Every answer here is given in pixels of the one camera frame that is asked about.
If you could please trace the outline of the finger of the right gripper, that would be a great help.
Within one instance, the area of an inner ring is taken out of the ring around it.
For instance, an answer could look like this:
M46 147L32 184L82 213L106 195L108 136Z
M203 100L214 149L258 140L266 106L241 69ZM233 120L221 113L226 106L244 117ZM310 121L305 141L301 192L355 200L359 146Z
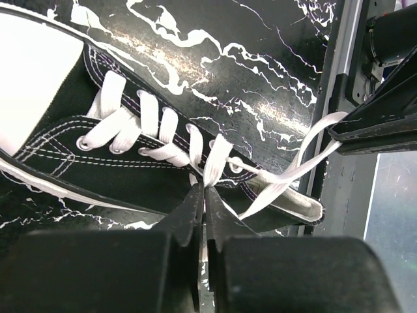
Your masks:
M328 133L337 140L337 134L350 132L347 126L353 121L358 128L370 127L393 117L399 119L416 113L416 65L404 65L391 73L388 79L368 100L349 113L329 129Z
M416 151L416 113L394 119L393 117L370 127L358 128L353 121L347 126L354 130L337 134L341 155L365 155Z

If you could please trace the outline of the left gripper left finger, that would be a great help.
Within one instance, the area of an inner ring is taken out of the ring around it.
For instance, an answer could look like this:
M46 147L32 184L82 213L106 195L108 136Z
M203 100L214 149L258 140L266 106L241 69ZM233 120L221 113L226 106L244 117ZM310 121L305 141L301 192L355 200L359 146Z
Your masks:
M198 312L204 195L149 230L24 235L1 263L1 311Z

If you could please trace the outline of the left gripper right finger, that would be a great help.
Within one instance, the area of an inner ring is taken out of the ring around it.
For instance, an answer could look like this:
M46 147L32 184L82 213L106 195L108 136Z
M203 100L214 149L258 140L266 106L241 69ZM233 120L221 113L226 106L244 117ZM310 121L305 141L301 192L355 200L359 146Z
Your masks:
M352 237L257 235L205 191L208 273L217 312L399 312L381 261Z

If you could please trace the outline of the white shoelace sneaker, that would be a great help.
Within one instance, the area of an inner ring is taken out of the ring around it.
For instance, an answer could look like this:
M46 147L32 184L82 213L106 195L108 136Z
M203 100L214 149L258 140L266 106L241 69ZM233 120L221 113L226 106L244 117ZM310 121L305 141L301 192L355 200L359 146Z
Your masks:
M140 155L167 161L176 167L191 165L197 168L202 160L204 144L200 130L190 123L186 125L190 135L189 150L182 150L173 142L179 123L178 114L168 107L160 109L154 95L139 90L137 95L141 107L140 116L136 117L121 104L125 85L126 79L115 72L110 71L105 75L104 84L87 112L88 117L99 119L99 123L86 135L77 139L77 148L90 151L108 143L110 152L119 155L130 150L139 136L144 134L157 139L162 146L154 149L142 147L138 150ZM323 215L323 206L318 201L295 192L290 185L341 147L341 142L331 140L322 153L307 162L302 162L306 148L316 135L326 127L342 121L346 116L345 112L331 113L315 123L289 167L279 175L257 169L241 158L231 156L233 145L219 134L211 141L206 163L199 170L204 186L212 187L219 183L225 167L230 167L233 173L246 170L255 174L255 180L261 184L262 190L243 213L235 215L237 218L241 220L248 218L273 204L280 196L285 196L286 213L291 213L306 222L316 221Z

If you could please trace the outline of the black sneaker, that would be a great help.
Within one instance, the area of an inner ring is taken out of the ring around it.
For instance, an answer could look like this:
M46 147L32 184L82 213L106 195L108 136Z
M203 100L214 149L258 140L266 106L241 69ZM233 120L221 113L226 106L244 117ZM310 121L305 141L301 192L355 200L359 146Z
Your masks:
M154 95L160 109L168 107L178 114L173 142L182 150L189 150L186 125L190 123L200 130L204 144L197 168L176 167L140 155L142 147L162 146L144 134L130 150L119 155L110 152L108 143L90 151L77 148L77 139L99 123L87 112L110 71L126 79L121 104L136 117L140 116L139 90ZM199 170L216 136L192 123L103 45L33 11L1 5L3 172L60 198L166 215L194 184L203 183ZM240 214L262 190L255 179L255 174L246 170L233 173L225 167L214 187L225 206ZM325 210L318 220L306 222L286 213L286 206L285 196L280 196L243 221L257 231L268 231L289 225L316 225L324 219Z

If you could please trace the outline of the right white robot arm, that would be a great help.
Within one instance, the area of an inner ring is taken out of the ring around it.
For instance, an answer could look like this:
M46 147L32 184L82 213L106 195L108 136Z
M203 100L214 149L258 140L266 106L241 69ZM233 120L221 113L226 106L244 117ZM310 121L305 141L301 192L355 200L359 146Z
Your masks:
M416 150L416 5L342 1L332 30L335 84L329 109L341 155Z

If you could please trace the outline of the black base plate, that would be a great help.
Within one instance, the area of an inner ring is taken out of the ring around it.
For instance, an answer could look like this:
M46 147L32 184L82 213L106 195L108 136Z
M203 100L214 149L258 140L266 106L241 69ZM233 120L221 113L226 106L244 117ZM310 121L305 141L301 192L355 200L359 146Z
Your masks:
M304 180L326 207L313 233L364 238L380 155L416 149L416 2L341 1L324 70L319 117L347 115L314 142L341 146Z

